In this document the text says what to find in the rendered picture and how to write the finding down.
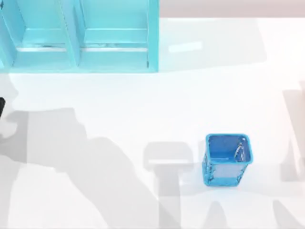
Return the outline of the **light blue rack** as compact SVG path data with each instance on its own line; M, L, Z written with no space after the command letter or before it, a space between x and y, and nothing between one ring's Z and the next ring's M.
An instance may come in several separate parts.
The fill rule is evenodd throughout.
M155 73L160 0L0 0L0 73Z

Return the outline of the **blue square basket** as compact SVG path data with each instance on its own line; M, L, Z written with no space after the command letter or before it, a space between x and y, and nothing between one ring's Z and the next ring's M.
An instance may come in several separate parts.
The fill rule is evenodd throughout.
M209 187L236 187L253 162L246 134L208 134L202 162L203 181Z

